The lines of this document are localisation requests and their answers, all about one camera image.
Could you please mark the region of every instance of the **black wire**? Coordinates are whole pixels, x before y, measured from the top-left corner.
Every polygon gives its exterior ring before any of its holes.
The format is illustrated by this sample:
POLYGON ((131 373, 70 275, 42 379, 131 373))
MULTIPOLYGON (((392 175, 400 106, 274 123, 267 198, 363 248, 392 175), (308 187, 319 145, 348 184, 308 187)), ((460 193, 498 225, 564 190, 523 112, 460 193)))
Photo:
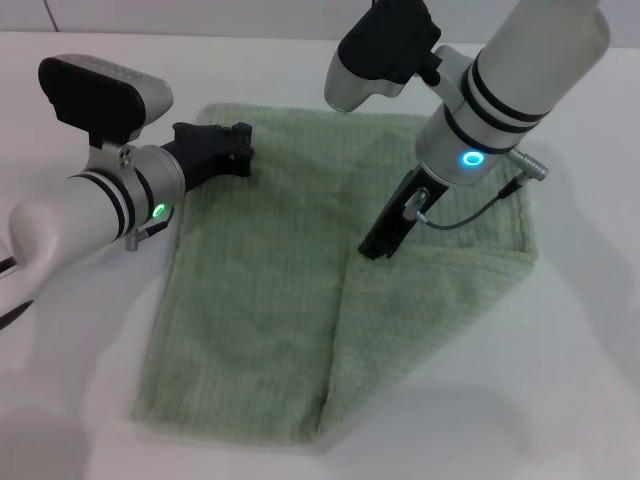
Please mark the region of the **black wire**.
POLYGON ((427 220, 425 222, 425 225, 428 225, 431 228, 435 228, 436 230, 453 230, 454 228, 464 227, 467 223, 473 222, 476 218, 478 218, 484 212, 486 212, 491 207, 493 207, 493 205, 498 200, 500 200, 500 197, 498 197, 498 196, 493 197, 491 200, 489 200, 489 203, 487 203, 484 207, 482 207, 476 213, 471 215, 469 218, 466 218, 466 219, 462 220, 461 222, 454 223, 453 225, 438 225, 438 224, 435 224, 435 223, 431 223, 429 220, 427 220))

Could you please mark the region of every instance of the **towel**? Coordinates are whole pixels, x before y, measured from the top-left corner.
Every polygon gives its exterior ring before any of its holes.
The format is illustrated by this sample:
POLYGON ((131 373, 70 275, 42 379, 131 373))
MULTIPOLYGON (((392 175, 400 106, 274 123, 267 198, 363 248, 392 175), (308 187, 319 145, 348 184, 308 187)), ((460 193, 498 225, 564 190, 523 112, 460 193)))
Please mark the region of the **towel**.
MULTIPOLYGON (((453 231, 416 225, 391 258, 357 247, 416 164, 425 118, 241 104, 252 176, 187 195, 134 417, 177 435, 309 444, 487 312, 536 258, 525 189, 453 231)), ((429 211, 451 224, 516 171, 506 160, 429 211)))

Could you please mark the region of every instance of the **silver connector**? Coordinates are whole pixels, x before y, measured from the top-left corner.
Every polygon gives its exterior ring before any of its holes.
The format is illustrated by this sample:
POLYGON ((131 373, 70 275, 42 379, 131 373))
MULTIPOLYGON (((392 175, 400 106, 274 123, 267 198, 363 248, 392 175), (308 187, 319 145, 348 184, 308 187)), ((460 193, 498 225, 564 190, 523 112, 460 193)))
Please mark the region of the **silver connector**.
POLYGON ((549 174, 549 169, 542 162, 522 150, 513 148, 505 156, 529 178, 541 182, 549 174))
POLYGON ((426 203, 428 198, 429 192, 427 192, 427 189, 422 187, 419 188, 416 193, 411 195, 411 198, 407 200, 407 203, 404 204, 404 212, 402 212, 402 216, 406 220, 420 221, 420 217, 422 217, 420 209, 426 203))

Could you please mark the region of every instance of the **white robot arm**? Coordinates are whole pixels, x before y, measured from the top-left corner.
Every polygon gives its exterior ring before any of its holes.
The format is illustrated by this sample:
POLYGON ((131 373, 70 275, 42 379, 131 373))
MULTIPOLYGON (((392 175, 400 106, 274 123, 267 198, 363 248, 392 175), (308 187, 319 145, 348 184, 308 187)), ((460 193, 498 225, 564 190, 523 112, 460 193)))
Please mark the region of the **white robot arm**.
POLYGON ((128 144, 173 103, 159 78, 88 55, 47 58, 38 77, 58 119, 89 134, 89 161, 11 212, 13 253, 0 245, 0 329, 61 268, 121 238, 135 251, 166 228, 187 192, 217 175, 251 173, 252 130, 243 123, 177 123, 162 147, 128 144))
POLYGON ((416 222, 460 227, 547 169, 520 151, 522 138, 551 112, 609 47, 598 0, 521 0, 475 59, 440 38, 422 0, 380 0, 342 40, 325 99, 349 112, 370 95, 395 97, 412 76, 443 100, 419 133, 418 166, 387 203, 360 246, 391 257, 416 222), (425 212, 449 187, 471 186, 504 157, 523 171, 491 205, 456 225, 430 223, 425 212))

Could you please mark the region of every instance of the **table surface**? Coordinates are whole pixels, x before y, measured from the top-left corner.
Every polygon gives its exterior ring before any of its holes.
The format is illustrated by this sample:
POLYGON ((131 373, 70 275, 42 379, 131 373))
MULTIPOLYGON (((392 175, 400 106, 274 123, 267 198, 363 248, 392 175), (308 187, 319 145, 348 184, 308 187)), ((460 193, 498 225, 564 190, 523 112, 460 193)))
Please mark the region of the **table surface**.
MULTIPOLYGON (((77 173, 86 133, 37 80, 88 53, 166 80, 174 107, 136 142, 215 102, 328 109, 335 42, 0 34, 0 238, 20 199, 77 173)), ((479 45, 458 45, 475 54, 479 45)), ((640 478, 640 51, 612 50, 523 142, 540 260, 489 314, 344 431, 306 449, 159 437, 128 419, 166 279, 171 234, 115 245, 52 281, 0 333, 3 479, 640 478)), ((414 80, 363 112, 430 114, 414 80)))

